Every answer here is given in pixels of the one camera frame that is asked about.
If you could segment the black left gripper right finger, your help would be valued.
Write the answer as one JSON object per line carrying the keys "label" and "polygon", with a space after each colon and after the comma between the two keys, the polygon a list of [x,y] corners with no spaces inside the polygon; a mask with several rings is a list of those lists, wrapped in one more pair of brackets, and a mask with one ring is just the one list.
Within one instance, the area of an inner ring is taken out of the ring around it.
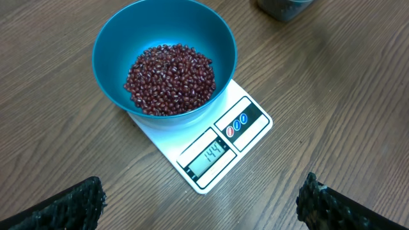
{"label": "black left gripper right finger", "polygon": [[320,183],[310,172],[299,190],[297,217],[315,230],[408,230]]}

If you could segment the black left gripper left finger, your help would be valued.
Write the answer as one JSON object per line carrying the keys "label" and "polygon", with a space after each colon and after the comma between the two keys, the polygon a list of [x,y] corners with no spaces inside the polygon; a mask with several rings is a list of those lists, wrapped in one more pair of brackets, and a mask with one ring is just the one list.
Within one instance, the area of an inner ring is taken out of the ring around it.
{"label": "black left gripper left finger", "polygon": [[97,176],[1,221],[7,230],[95,230],[104,212],[106,194]]}

